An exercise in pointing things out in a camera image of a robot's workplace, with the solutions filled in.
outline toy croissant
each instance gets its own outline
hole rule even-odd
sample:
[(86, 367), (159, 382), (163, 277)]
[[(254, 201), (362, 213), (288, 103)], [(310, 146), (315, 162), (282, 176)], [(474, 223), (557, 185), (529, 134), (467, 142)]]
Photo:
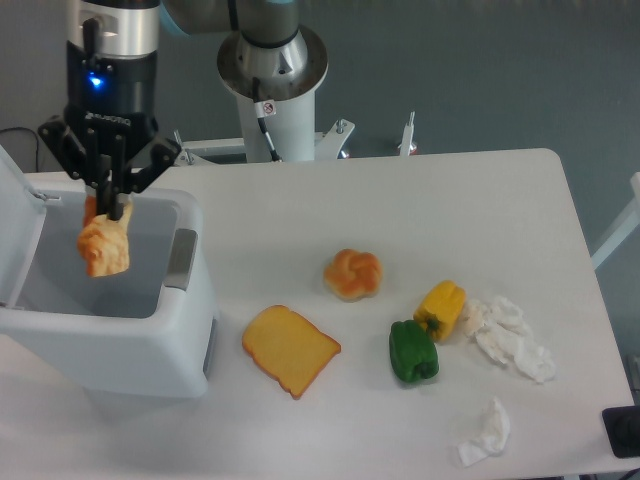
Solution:
[(122, 273), (129, 268), (127, 230), (133, 211), (131, 202), (124, 206), (118, 221), (107, 215), (95, 215), (95, 197), (85, 200), (84, 228), (78, 235), (77, 248), (87, 262), (87, 275), (104, 277)]

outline bread slice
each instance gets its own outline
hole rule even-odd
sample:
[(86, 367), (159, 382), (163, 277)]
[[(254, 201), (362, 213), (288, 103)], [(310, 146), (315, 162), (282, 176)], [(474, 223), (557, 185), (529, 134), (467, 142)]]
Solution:
[(296, 400), (340, 352), (338, 342), (283, 305), (260, 312), (244, 331), (242, 346)]

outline blue led light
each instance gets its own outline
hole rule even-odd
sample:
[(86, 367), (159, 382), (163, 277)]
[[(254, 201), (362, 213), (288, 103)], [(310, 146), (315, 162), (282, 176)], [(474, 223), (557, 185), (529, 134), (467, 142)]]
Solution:
[(89, 81), (95, 90), (100, 90), (100, 88), (104, 85), (104, 80), (96, 77), (95, 75), (89, 75)]

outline green bell pepper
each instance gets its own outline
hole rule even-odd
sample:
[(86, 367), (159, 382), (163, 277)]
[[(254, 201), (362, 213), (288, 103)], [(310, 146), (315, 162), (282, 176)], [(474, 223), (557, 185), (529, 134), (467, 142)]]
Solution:
[(417, 382), (438, 373), (436, 346), (415, 320), (391, 325), (389, 354), (393, 371), (403, 382)]

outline white paper towel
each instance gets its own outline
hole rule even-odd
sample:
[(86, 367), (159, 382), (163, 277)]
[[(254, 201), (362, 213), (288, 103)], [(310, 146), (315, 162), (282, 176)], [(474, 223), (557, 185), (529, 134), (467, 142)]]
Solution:
[(494, 362), (513, 363), (538, 383), (555, 376), (551, 352), (533, 339), (522, 309), (507, 298), (495, 297), (490, 304), (470, 299), (465, 303), (461, 320), (466, 335), (474, 338)]
[(480, 433), (458, 445), (458, 455), (462, 464), (468, 467), (489, 456), (500, 455), (507, 444), (510, 432), (511, 423), (507, 411), (500, 400), (494, 397), (484, 412)]

